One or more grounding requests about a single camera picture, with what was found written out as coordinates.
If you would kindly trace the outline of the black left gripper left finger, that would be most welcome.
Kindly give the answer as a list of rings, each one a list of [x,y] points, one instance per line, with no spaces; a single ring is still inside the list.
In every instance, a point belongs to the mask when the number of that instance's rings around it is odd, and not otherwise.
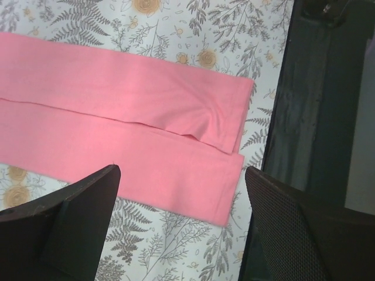
[[[1,280],[94,280],[120,177],[108,165],[1,211]]]

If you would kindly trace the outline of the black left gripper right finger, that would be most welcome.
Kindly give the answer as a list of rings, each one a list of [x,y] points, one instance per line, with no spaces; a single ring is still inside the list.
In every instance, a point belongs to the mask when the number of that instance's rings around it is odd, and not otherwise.
[[[374,216],[337,207],[255,167],[245,173],[273,280],[374,280]]]

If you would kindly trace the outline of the pink t shirt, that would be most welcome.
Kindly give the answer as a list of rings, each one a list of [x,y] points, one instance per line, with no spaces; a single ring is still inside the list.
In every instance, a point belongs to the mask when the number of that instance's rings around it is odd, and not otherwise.
[[[225,226],[253,81],[1,33],[1,162],[69,183],[121,169],[118,195]]]

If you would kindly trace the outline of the floral patterned table mat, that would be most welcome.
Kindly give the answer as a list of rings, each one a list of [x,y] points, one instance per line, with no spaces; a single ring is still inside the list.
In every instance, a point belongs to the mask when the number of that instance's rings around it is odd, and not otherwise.
[[[174,61],[255,81],[240,142],[261,167],[292,1],[2,1],[1,30]],[[225,228],[118,199],[97,280],[237,280],[251,215]]]

